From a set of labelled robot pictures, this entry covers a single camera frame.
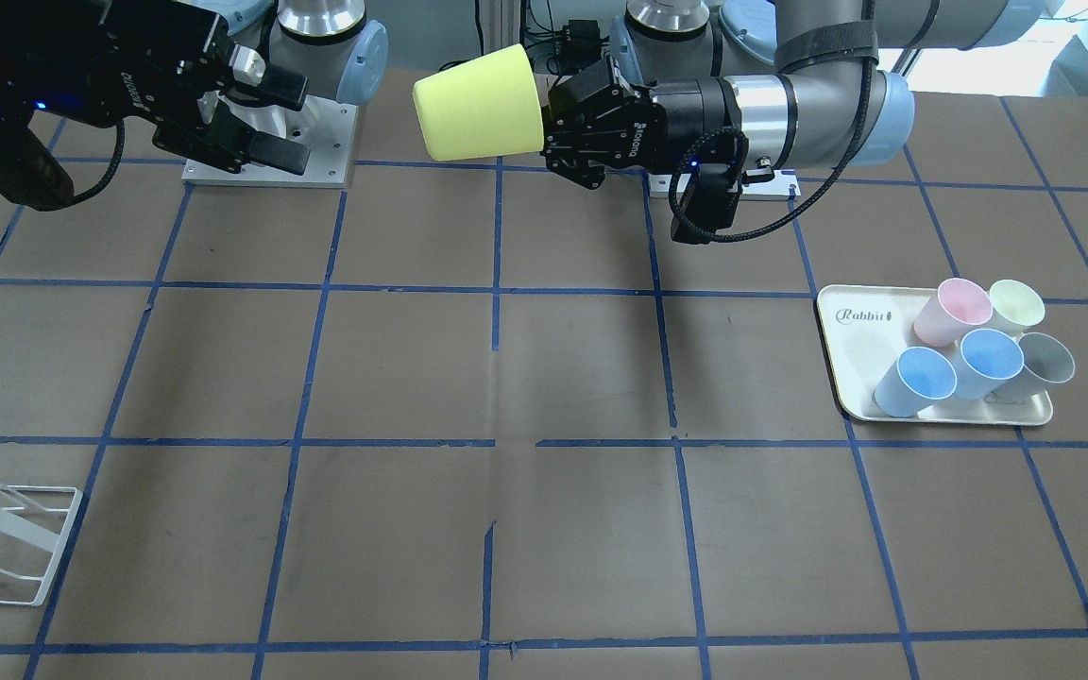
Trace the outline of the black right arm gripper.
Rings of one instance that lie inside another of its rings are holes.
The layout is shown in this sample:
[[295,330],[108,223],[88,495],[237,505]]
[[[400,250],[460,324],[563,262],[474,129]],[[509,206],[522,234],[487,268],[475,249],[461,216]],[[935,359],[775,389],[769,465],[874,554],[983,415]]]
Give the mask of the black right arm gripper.
[[113,128],[154,125],[154,144],[214,158],[232,174],[258,163],[302,176],[310,150],[230,111],[302,111],[307,77],[265,64],[230,37],[228,18],[181,1],[0,1],[0,158],[42,158],[36,111]]

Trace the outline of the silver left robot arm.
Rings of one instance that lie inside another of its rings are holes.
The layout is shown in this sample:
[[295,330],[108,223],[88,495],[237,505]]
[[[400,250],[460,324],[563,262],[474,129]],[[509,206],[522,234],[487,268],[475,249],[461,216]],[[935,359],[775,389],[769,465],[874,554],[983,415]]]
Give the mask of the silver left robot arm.
[[552,86],[541,154],[590,189],[609,168],[690,177],[739,151],[749,180],[882,164],[915,111],[882,50],[1013,44],[1042,12],[1041,1],[629,1],[609,55]]

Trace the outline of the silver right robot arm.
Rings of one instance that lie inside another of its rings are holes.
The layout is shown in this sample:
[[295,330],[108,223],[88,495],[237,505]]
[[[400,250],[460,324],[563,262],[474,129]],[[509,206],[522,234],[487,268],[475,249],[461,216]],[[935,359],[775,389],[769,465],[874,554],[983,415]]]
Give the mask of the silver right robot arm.
[[72,197],[30,132],[38,111],[91,128],[144,119],[172,154],[302,174],[310,150],[247,112],[300,112],[311,96],[364,103],[386,63],[363,1],[0,1],[0,193]]

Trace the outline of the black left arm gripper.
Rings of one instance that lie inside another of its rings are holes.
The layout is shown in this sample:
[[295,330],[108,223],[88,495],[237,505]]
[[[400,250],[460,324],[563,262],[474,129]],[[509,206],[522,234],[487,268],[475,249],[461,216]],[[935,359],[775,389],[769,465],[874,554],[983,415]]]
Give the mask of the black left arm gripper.
[[683,154],[714,129],[739,128],[741,108],[720,77],[631,83],[611,58],[551,86],[541,108],[545,166],[588,189],[605,169],[692,171]]

